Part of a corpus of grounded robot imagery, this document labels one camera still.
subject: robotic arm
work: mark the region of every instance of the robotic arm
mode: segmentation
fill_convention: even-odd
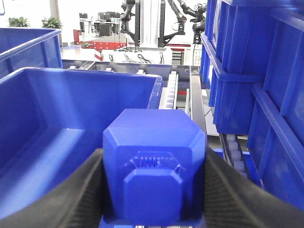
[[[121,16],[121,20],[122,20],[121,33],[128,34],[132,38],[132,40],[134,40],[135,46],[138,47],[139,46],[139,32],[135,31],[135,34],[134,34],[128,28],[128,22],[131,20],[131,16],[136,16],[136,17],[138,17],[138,20],[139,20],[140,15],[134,15],[134,14],[131,13],[132,8],[135,6],[136,3],[137,3],[136,0],[126,0],[121,5],[121,7],[124,10],[124,14]]]
[[[196,11],[192,10],[190,7],[186,5],[186,3],[182,0],[178,0],[180,3],[180,7],[182,8],[183,12],[185,14],[189,14],[194,17],[194,19],[191,20],[191,22],[194,22],[195,24],[192,27],[192,30],[194,32],[194,44],[200,44],[200,34],[205,31],[205,25],[206,25],[206,18],[204,17],[203,13],[207,11],[206,5],[201,5],[198,7]]]
[[[170,4],[171,9],[175,13],[177,17],[177,21],[180,23],[185,23],[187,21],[187,18],[181,14],[180,10],[177,8],[173,0],[167,0],[168,3]]]
[[[122,4],[122,8],[124,10],[124,14],[121,17],[121,20],[124,22],[128,22],[131,20],[131,10],[135,5],[135,0],[126,0]]]
[[[159,47],[164,47],[166,46],[175,35],[185,35],[185,22],[187,21],[187,18],[180,12],[180,10],[177,8],[177,6],[175,5],[173,0],[167,0],[171,9],[173,10],[173,12],[176,15],[177,18],[177,22],[179,24],[179,28],[178,31],[175,33],[172,33],[170,35],[166,35],[164,36],[164,23],[161,25],[161,37],[159,38]]]

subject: blue storage crate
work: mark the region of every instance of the blue storage crate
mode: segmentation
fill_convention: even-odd
[[[209,0],[205,34],[229,73],[265,75],[276,20],[275,7],[304,7],[292,0]]]
[[[62,68],[59,29],[0,28],[0,78],[22,67]]]
[[[255,84],[256,97],[247,147],[267,191],[304,210],[304,147],[278,109]]]
[[[160,76],[23,68],[0,79],[0,219],[66,179],[125,108],[158,108]]]
[[[304,145],[304,9],[277,9],[264,90]]]
[[[252,85],[263,82],[264,77],[227,73],[205,35],[202,35],[202,41],[202,77],[206,88],[210,89],[209,105],[215,107],[213,123],[219,133],[248,134],[255,103]]]

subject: desk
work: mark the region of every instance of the desk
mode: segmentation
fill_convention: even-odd
[[[98,31],[99,36],[111,36],[112,33],[120,34],[120,21],[116,22],[103,22],[103,21],[94,21],[96,30]]]
[[[89,28],[88,28],[88,32],[90,33],[90,28],[91,28],[91,32],[93,32],[93,27],[92,27],[92,21],[91,20],[80,20],[80,29],[82,32],[85,31],[85,26],[84,23],[88,22],[89,23]]]

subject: white wall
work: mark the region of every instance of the white wall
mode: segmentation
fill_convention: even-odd
[[[41,28],[41,20],[51,16],[49,0],[4,0],[4,7],[5,14],[0,16],[0,27],[8,27],[9,18],[24,17],[32,28]]]
[[[123,0],[58,0],[59,17],[63,24],[62,29],[62,41],[71,43],[74,41],[73,29],[80,29],[79,26],[79,13],[87,13],[88,18],[97,18],[98,12],[115,11],[123,12],[121,8]],[[186,0],[189,7],[194,8],[197,3],[207,3],[207,0]],[[5,15],[0,16],[0,27],[7,27],[9,25],[9,17],[25,17],[28,19],[32,28],[42,27],[41,20],[46,17],[50,17],[50,6],[49,0],[4,0]],[[171,10],[169,4],[166,2],[166,13],[165,13],[165,35],[174,32],[172,26],[177,28],[176,16]],[[193,18],[186,15],[187,22],[185,24],[185,36],[175,36],[171,43],[192,43],[193,31],[190,19]],[[133,17],[130,21],[130,30],[134,31]]]
[[[97,19],[99,12],[123,12],[122,0],[58,0],[59,17],[62,27],[62,42],[74,41],[73,30],[80,29],[79,13],[87,13],[88,19]]]

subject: potted plant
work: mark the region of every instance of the potted plant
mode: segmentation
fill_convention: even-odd
[[[62,28],[62,23],[60,20],[50,17],[50,18],[44,18],[42,21],[43,28],[49,28],[49,29],[61,29]]]
[[[29,27],[28,19],[24,17],[9,18],[10,27]]]

